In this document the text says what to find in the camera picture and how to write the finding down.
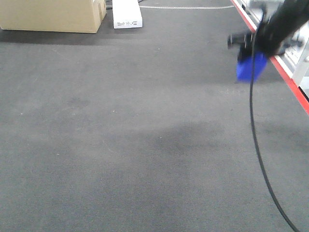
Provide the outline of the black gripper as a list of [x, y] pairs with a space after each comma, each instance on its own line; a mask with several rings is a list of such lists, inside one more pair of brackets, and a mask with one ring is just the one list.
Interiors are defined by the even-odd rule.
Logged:
[[227, 48], [240, 46], [237, 62], [244, 62], [252, 57], [253, 48], [266, 56], [275, 56], [282, 53], [282, 44], [286, 39], [285, 22], [262, 22], [256, 32], [231, 34], [227, 38]]

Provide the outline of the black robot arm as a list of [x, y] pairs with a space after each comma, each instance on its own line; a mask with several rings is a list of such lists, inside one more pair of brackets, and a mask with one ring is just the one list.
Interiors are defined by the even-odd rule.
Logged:
[[279, 54], [282, 43], [309, 20], [307, 0], [285, 0], [269, 17], [262, 6], [262, 20], [255, 32], [231, 34], [227, 48], [239, 46], [238, 61], [242, 62], [252, 53], [260, 52], [269, 58]]

